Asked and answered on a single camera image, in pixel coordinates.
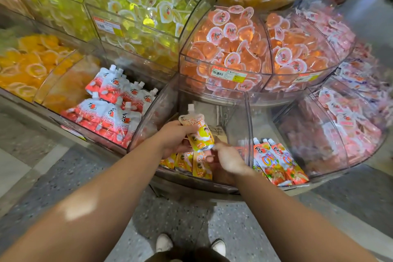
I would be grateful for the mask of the pile of green jelly cups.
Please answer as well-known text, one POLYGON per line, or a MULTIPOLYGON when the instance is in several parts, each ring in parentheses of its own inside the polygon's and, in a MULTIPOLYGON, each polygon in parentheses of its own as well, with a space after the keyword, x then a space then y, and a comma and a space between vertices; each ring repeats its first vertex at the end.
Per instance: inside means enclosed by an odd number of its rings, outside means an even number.
POLYGON ((122 27, 118 45, 177 70, 187 38, 215 0, 108 0, 107 10, 122 27))

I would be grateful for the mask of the pile of red jelly pouches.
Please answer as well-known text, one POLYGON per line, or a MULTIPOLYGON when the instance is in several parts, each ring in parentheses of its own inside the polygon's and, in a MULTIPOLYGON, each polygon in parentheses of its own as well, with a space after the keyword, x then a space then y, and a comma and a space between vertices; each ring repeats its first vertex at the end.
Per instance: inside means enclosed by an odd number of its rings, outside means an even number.
POLYGON ((143 81, 132 83, 123 72, 116 65, 102 67, 85 87, 91 97, 61 115, 127 148, 159 90, 144 90, 143 81))

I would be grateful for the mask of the person's right white shoe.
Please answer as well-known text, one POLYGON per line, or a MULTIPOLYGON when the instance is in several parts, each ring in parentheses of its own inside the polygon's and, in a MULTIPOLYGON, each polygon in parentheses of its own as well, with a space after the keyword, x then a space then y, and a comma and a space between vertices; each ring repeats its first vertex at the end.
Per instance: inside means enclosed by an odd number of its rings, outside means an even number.
POLYGON ((210 248, 217 252, 219 255, 226 257, 226 244, 222 239, 218 238, 214 240, 210 248))

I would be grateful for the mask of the pile of peach jelly cups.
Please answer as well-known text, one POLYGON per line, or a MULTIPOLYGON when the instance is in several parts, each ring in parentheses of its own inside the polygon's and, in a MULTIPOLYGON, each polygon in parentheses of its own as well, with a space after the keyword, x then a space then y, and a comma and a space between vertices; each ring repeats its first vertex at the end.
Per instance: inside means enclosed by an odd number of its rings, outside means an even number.
POLYGON ((264 86, 270 93, 302 91, 321 83, 339 63, 329 42, 311 23, 297 14, 280 15, 271 12, 266 16, 269 37, 267 71, 271 77, 264 86), (310 82, 293 84, 299 74, 322 72, 310 82))
POLYGON ((267 71, 269 43, 254 8, 214 6, 195 26, 179 61, 180 74, 201 82, 191 84, 213 94, 218 87, 238 92, 260 92, 271 75, 267 71), (210 76, 213 65, 248 73, 243 83, 210 76))

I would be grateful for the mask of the orange jelly drink pouch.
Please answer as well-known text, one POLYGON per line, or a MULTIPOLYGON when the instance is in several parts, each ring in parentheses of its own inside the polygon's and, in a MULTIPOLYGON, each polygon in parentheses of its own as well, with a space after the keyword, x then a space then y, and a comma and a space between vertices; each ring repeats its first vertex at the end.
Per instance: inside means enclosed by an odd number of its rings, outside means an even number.
POLYGON ((282 184, 288 185, 298 185, 305 183, 302 174, 297 172, 298 170, 295 168, 294 159, 292 155, 288 152, 288 150, 283 146, 282 143, 276 143, 272 139, 263 139, 263 142, 267 142, 278 160, 278 165, 283 170, 285 181, 282 184))
POLYGON ((295 168, 298 170, 297 172, 299 172, 300 174, 302 174, 302 177, 304 178, 305 183, 306 184, 309 182, 309 178, 308 176, 305 174, 305 172, 302 170, 302 168, 297 164, 297 162, 294 159, 294 164, 295 164, 295 168))
POLYGON ((283 184, 287 180, 285 172, 269 142, 266 139, 260 142, 254 137, 253 143, 253 168, 262 171, 274 185, 283 184))

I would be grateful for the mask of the pile of orange jelly cups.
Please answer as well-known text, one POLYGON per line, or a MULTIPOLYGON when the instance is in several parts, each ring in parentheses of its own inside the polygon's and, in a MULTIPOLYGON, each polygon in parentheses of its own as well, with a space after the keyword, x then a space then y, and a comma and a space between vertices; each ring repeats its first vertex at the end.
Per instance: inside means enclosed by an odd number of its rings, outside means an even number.
POLYGON ((63 75, 83 55, 52 34, 31 34, 18 37, 15 46, 0 51, 0 88, 33 102, 48 76, 63 75))

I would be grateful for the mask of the red and yellow price label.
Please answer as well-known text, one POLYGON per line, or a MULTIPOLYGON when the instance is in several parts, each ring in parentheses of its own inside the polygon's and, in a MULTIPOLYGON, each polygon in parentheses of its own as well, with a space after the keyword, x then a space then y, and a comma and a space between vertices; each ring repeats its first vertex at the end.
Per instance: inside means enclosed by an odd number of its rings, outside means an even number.
POLYGON ((316 80, 322 72, 312 72, 312 73, 305 73, 299 74, 299 76, 292 82, 293 84, 297 83, 305 83, 316 80))
POLYGON ((122 28, 119 23, 115 23, 96 16, 93 16, 92 19, 96 25, 97 30, 107 32, 118 37, 124 37, 122 28))
POLYGON ((222 80, 243 83, 248 73, 231 70, 222 66, 213 65, 211 67, 210 76, 217 77, 222 80))

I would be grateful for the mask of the yellow jelly drink pouch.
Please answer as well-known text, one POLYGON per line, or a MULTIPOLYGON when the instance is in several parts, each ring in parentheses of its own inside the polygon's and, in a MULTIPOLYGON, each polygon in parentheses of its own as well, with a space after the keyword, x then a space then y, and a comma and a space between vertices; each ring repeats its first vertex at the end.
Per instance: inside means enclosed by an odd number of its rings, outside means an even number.
POLYGON ((166 159, 162 159, 160 161, 160 165, 165 167, 165 168, 174 170, 176 157, 177 157, 177 153, 171 154, 166 159))
POLYGON ((213 180, 213 172, 210 168, 209 162, 207 161, 208 156, 204 152, 193 153, 193 171, 194 177, 213 180))
POLYGON ((191 147, 196 152, 211 150, 214 146, 213 134, 210 131, 203 114, 195 111, 194 104, 188 104, 188 113, 179 116, 181 125, 197 126, 195 133, 187 134, 191 147))
POLYGON ((194 152, 177 153, 174 161, 174 169, 192 175, 193 173, 193 155, 194 152))

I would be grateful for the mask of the person's left forearm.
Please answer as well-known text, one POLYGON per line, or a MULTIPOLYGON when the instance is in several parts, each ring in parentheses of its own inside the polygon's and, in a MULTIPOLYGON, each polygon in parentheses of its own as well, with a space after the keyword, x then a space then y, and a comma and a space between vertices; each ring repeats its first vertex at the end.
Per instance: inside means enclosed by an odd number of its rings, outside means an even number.
POLYGON ((0 262, 104 262, 164 154, 163 132, 47 210, 0 262))

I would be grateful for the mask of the person's left white shoe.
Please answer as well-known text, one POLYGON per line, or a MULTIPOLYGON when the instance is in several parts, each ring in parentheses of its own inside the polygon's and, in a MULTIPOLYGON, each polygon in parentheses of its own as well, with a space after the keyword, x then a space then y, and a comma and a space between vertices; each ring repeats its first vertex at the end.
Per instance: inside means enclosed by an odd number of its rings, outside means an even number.
POLYGON ((161 233, 156 240, 155 253, 166 252, 173 249, 173 247, 174 244, 171 238, 167 234, 161 233))

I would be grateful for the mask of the person's left hand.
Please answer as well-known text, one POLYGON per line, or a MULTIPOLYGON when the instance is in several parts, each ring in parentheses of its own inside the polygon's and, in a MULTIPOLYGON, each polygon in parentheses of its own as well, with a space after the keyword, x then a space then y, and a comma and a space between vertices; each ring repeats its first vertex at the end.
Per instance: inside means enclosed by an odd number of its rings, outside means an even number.
POLYGON ((161 159, 166 159, 174 153, 191 152, 193 150, 187 135, 180 135, 180 125, 179 121, 168 122, 155 135, 162 152, 161 159))

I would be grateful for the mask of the person's right hand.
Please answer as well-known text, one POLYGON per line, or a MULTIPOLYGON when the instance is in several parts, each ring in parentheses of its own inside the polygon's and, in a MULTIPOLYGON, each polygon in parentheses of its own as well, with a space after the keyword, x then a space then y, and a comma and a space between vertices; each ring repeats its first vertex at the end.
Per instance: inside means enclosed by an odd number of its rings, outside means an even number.
POLYGON ((224 180, 236 186, 236 181, 255 175, 255 172, 246 165, 245 161, 235 147, 228 145, 223 151, 206 151, 212 171, 219 172, 224 180))

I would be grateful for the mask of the clear plastic display bin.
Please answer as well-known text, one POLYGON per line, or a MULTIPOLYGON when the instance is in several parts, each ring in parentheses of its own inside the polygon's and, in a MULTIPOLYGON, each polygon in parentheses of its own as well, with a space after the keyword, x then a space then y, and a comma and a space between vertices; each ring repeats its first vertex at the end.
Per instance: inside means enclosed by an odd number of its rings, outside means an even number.
MULTIPOLYGON (((204 115, 213 135, 237 148, 246 165, 252 166, 253 130, 248 95, 220 87, 211 95, 208 89, 202 90, 201 87, 193 89, 191 86, 201 82, 180 74, 178 77, 177 114, 170 120, 186 114, 188 104, 194 104, 196 112, 204 115)), ((160 166, 154 180, 159 185, 163 185, 162 189, 165 191, 169 191, 171 187, 184 186, 186 190, 238 194, 238 190, 216 171, 213 173, 213 180, 205 180, 160 166)))
POLYGON ((216 5, 196 21, 180 52, 180 83, 219 102, 243 93, 268 100, 291 96, 325 81, 340 62, 298 9, 259 13, 216 5))
POLYGON ((178 106, 178 74, 175 70, 127 52, 119 56, 116 52, 95 50, 91 55, 99 58, 101 67, 107 68, 110 67, 110 64, 115 64, 120 68, 124 68, 125 75, 128 79, 141 80, 145 82, 147 88, 158 88, 159 90, 158 96, 142 117, 141 125, 137 127, 135 138, 131 140, 131 146, 127 148, 118 146, 114 142, 110 142, 93 131, 63 117, 61 114, 44 108, 35 102, 36 96, 33 99, 33 103, 37 106, 38 114, 50 118, 63 130, 79 136, 81 139, 86 139, 86 142, 91 145, 102 147, 117 155, 125 155, 132 147, 137 146, 143 140, 155 134, 168 120, 176 116, 178 106))
POLYGON ((269 101, 266 93, 252 93, 249 102, 252 145, 254 137, 282 143, 309 178, 306 184, 276 185, 281 190, 300 194, 349 169, 338 130, 310 90, 276 101, 269 101))

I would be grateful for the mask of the pile of pale orange jellies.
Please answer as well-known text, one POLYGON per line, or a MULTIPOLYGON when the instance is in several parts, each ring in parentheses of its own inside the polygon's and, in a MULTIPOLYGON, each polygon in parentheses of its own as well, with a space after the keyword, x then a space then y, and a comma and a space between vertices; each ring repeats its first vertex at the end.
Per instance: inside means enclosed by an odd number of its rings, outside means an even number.
POLYGON ((89 98, 86 86, 101 68, 94 55, 87 55, 71 65, 65 60, 48 76, 39 89, 35 102, 60 114, 89 98))

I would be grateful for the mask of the person's right forearm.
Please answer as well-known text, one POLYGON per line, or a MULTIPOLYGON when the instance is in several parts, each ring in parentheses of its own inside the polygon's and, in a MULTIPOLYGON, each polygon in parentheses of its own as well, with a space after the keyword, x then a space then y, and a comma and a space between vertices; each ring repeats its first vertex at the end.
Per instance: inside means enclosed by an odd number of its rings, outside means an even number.
POLYGON ((240 165, 230 172, 281 262, 378 262, 321 214, 251 168, 240 165))

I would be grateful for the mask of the pile of pink snack packets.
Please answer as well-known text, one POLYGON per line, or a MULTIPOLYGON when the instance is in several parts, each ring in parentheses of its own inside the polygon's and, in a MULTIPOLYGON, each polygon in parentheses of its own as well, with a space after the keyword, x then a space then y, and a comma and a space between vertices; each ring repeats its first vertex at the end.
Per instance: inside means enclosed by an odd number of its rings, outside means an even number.
POLYGON ((393 115, 393 67, 381 64, 371 51, 371 44, 357 42, 335 76, 384 115, 393 115))
POLYGON ((351 167, 366 161, 378 150, 386 125, 365 98, 350 89, 325 85, 319 89, 317 100, 338 130, 351 167))
POLYGON ((335 9, 334 5, 313 1, 298 6, 296 13, 322 33, 336 52, 338 59, 343 61, 353 51, 356 35, 335 9))

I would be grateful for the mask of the person's white shoe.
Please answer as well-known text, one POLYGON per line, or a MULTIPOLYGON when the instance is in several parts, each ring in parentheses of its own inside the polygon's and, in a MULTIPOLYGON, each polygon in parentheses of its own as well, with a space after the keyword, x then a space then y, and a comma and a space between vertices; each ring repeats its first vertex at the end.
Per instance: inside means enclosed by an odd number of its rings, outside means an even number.
POLYGON ((226 257, 226 244, 222 239, 218 238, 214 240, 210 248, 217 252, 219 255, 226 257))
POLYGON ((156 240, 155 253, 166 252, 173 249, 173 247, 174 244, 171 238, 167 234, 161 233, 156 240))

